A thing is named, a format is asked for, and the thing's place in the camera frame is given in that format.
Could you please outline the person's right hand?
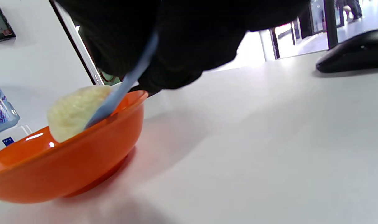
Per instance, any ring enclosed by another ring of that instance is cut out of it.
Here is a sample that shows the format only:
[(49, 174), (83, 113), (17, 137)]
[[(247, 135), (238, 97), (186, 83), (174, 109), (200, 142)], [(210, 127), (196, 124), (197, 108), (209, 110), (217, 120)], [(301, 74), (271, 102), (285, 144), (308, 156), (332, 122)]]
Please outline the person's right hand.
[(159, 42), (133, 91), (191, 84), (234, 60), (245, 34), (293, 21), (308, 0), (58, 0), (80, 26), (94, 64), (123, 78), (155, 30)]

